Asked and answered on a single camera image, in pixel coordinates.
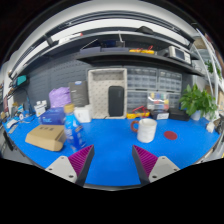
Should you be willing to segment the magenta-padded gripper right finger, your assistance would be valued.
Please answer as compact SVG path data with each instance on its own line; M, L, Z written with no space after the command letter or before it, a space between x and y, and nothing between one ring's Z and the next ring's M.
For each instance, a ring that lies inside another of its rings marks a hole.
M179 168L166 156L157 157L136 145L132 147L132 156L142 184L153 183L179 171Z

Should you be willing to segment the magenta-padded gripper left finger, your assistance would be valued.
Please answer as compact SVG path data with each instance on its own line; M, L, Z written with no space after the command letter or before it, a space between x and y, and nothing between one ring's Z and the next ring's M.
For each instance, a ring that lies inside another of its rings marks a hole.
M94 146L87 146L69 157L60 156L46 171L59 176L65 180L83 186L94 157Z

